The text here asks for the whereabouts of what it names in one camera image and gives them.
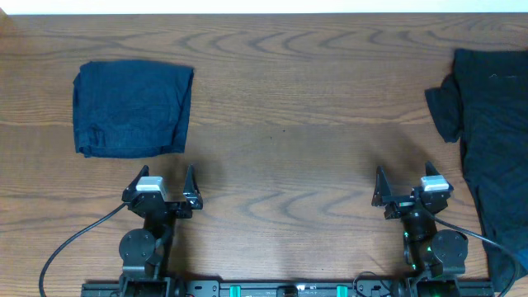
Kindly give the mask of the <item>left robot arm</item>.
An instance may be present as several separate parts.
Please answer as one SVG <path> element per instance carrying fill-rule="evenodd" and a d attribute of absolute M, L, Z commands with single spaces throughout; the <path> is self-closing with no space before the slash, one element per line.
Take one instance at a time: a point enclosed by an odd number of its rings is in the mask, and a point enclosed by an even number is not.
<path fill-rule="evenodd" d="M 123 190 L 122 201 L 128 210 L 144 220 L 140 229 L 129 231 L 121 240 L 119 254 L 123 260 L 120 277 L 121 297 L 182 297 L 186 285 L 179 276 L 167 271 L 179 219 L 190 219 L 192 212 L 203 208 L 203 199 L 189 166 L 182 192 L 184 199 L 170 201 L 162 177 L 149 174 L 144 166 Z"/>

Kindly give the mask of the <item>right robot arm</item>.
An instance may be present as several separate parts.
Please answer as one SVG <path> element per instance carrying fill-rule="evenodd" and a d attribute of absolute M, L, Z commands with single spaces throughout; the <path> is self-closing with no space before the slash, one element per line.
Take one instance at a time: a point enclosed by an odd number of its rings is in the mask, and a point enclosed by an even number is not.
<path fill-rule="evenodd" d="M 453 186 L 426 163 L 426 175 L 408 195 L 395 195 L 382 167 L 376 169 L 371 204 L 384 207 L 386 219 L 403 224 L 403 257 L 412 268 L 390 286 L 393 296 L 460 296 L 457 276 L 465 273 L 469 240 L 452 229 L 439 230 L 435 215 L 448 206 Z"/>

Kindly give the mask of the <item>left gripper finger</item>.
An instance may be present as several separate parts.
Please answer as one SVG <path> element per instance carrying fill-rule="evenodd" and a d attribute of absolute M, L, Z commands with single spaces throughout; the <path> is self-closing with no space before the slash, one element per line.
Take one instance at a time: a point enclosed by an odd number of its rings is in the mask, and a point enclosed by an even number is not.
<path fill-rule="evenodd" d="M 203 198 L 195 179 L 195 169 L 192 165 L 187 168 L 183 195 L 193 210 L 203 209 Z"/>
<path fill-rule="evenodd" d="M 134 191 L 136 191 L 136 186 L 139 183 L 139 180 L 142 177 L 148 177 L 149 176 L 149 166 L 143 165 L 143 167 L 140 169 L 137 176 L 132 180 L 132 182 L 123 190 L 124 194 L 129 194 Z"/>

